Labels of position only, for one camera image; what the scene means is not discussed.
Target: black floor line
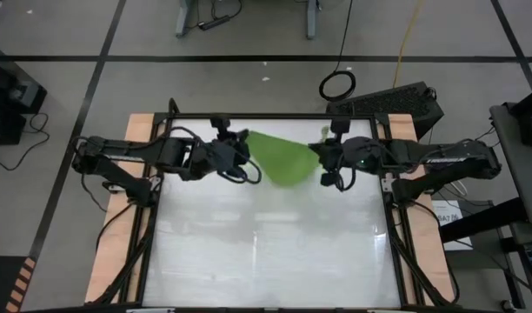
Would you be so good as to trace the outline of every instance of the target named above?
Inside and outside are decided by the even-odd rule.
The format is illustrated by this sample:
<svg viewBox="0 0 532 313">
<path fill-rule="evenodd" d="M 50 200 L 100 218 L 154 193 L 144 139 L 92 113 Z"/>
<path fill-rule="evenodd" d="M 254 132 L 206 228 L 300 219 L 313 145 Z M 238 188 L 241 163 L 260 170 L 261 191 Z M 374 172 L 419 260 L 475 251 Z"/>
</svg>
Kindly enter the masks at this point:
<svg viewBox="0 0 532 313">
<path fill-rule="evenodd" d="M 337 62 L 330 55 L 264 55 L 264 56 L 106 56 L 105 62 L 182 63 L 182 62 Z M 98 62 L 100 56 L 4 56 L 13 62 Z M 343 62 L 397 62 L 397 56 L 342 56 Z M 518 57 L 492 56 L 405 56 L 404 63 L 517 63 Z"/>
<path fill-rule="evenodd" d="M 503 8 L 500 5 L 500 2 L 498 0 L 491 0 L 491 3 L 492 6 L 494 6 L 495 13 L 498 16 L 500 23 L 502 24 L 503 31 L 505 31 L 506 36 L 508 37 L 509 44 L 511 44 L 511 48 L 513 48 L 515 56 L 519 59 L 519 64 L 521 65 L 523 74 L 527 79 L 527 83 L 529 83 L 530 89 L 532 90 L 532 70 L 530 69 L 529 61 L 523 54 L 521 45 L 519 45 L 519 42 L 517 41 L 517 38 L 515 37 L 511 26 L 509 25 L 508 19 L 506 18 L 505 13 L 503 12 Z"/>
<path fill-rule="evenodd" d="M 98 86 L 100 76 L 102 75 L 103 66 L 105 65 L 105 57 L 110 52 L 111 43 L 113 41 L 114 35 L 116 34 L 117 25 L 119 24 L 119 20 L 123 13 L 123 8 L 125 7 L 126 1 L 127 0 L 119 0 L 119 3 L 117 4 L 116 13 L 113 16 L 110 28 L 108 30 L 108 34 L 106 35 L 106 38 L 103 42 L 103 47 L 100 52 L 100 56 L 98 57 L 98 62 L 94 69 L 94 73 L 92 74 L 92 78 L 90 79 L 86 94 L 84 95 L 83 104 L 81 105 L 81 109 L 79 110 L 78 116 L 76 117 L 75 126 L 73 127 L 73 131 L 71 131 L 70 139 L 81 135 L 86 116 L 88 116 L 90 105 L 92 104 L 92 98 L 94 97 L 96 87 Z M 43 243 L 46 239 L 46 236 L 48 235 L 48 231 L 50 230 L 51 220 L 53 219 L 54 213 L 56 212 L 57 202 L 59 201 L 59 197 L 61 196 L 63 185 L 65 184 L 65 179 L 67 178 L 67 173 L 69 172 L 72 160 L 73 152 L 71 151 L 71 149 L 69 149 L 68 146 L 65 151 L 65 155 L 63 156 L 61 165 L 59 166 L 56 181 L 54 182 L 54 185 L 51 188 L 50 198 L 46 203 L 46 208 L 42 215 L 42 221 L 38 225 L 38 230 L 34 238 L 34 242 L 32 243 L 32 247 L 30 248 L 30 256 L 33 257 L 35 260 L 37 260 L 40 256 Z"/>
</svg>

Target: orange striped tape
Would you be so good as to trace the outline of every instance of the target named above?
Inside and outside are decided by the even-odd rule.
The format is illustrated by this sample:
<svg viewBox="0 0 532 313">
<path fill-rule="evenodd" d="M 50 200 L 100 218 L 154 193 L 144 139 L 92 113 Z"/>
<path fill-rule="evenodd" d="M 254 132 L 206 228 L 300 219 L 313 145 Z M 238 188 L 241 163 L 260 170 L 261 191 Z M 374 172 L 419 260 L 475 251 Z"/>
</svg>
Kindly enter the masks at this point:
<svg viewBox="0 0 532 313">
<path fill-rule="evenodd" d="M 20 311 L 26 290 L 29 288 L 32 272 L 36 265 L 37 263 L 30 257 L 24 260 L 23 266 L 19 270 L 19 275 L 15 281 L 15 286 L 13 286 L 13 290 L 11 291 L 9 301 L 5 306 L 7 312 L 15 313 Z"/>
</svg>

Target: wooden board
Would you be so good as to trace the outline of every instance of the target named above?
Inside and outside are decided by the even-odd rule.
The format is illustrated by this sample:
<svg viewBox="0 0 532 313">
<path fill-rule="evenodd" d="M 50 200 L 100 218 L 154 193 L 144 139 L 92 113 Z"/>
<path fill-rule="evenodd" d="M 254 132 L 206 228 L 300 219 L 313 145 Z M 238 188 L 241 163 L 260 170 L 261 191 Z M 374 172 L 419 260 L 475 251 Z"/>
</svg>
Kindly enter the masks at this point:
<svg viewBox="0 0 532 313">
<path fill-rule="evenodd" d="M 153 117 L 153 114 L 131 115 L 125 139 L 130 141 L 147 142 L 150 138 Z M 411 116 L 389 115 L 389 121 L 393 138 L 416 140 L 415 128 L 413 127 Z M 380 135 L 383 135 L 382 128 L 379 127 L 378 131 Z M 143 173 L 142 164 L 119 164 L 131 175 L 141 176 Z M 411 176 L 416 177 L 423 174 L 424 168 L 419 167 L 419 169 L 411 174 Z M 420 196 L 417 201 L 432 209 L 430 196 Z M 126 205 L 127 202 L 124 194 L 112 195 L 110 197 L 110 204 L 108 206 L 108 213 L 105 221 L 107 222 Z M 98 298 L 123 267 L 127 255 L 134 216 L 135 209 L 133 208 L 133 210 L 129 210 L 111 224 L 104 233 L 100 242 L 100 247 L 96 253 L 85 301 L 88 302 Z M 419 266 L 435 287 L 440 290 L 442 295 L 451 301 L 454 297 L 454 292 L 449 279 L 448 267 L 436 221 L 428 212 L 416 207 L 408 209 L 408 217 Z M 415 303 L 409 268 L 403 263 L 402 269 L 409 303 Z M 130 279 L 131 287 L 128 295 L 128 300 L 130 301 L 134 300 L 136 291 L 135 286 L 138 282 L 139 272 L 140 266 L 137 265 L 134 268 L 133 275 Z"/>
</svg>

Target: white table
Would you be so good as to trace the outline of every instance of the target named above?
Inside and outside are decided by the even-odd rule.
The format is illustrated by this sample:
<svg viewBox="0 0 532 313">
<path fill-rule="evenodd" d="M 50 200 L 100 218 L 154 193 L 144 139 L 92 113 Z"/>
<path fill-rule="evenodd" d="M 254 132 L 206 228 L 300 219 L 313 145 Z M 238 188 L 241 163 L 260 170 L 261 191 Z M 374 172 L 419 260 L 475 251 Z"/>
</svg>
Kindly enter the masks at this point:
<svg viewBox="0 0 532 313">
<path fill-rule="evenodd" d="M 329 124 L 232 119 L 229 129 L 313 143 Z M 179 125 L 216 136 L 206 119 Z M 345 137 L 355 136 L 372 137 L 368 120 L 352 121 Z M 399 308 L 379 178 L 357 173 L 342 193 L 321 174 L 291 188 L 166 175 L 143 306 Z"/>
</svg>

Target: white label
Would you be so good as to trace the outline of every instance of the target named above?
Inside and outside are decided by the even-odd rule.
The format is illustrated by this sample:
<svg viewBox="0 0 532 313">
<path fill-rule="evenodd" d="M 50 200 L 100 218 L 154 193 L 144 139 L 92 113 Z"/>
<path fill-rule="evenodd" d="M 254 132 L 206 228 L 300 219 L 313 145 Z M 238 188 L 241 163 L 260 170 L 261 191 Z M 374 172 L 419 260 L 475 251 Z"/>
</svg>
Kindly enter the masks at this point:
<svg viewBox="0 0 532 313">
<path fill-rule="evenodd" d="M 129 161 L 129 162 L 141 162 L 141 163 L 144 162 L 144 160 L 138 156 L 106 156 L 106 157 L 113 161 Z"/>
<path fill-rule="evenodd" d="M 449 157 L 449 158 L 439 158 L 439 159 L 429 159 L 426 160 L 426 163 L 455 163 L 463 162 L 467 160 L 467 157 Z"/>
</svg>

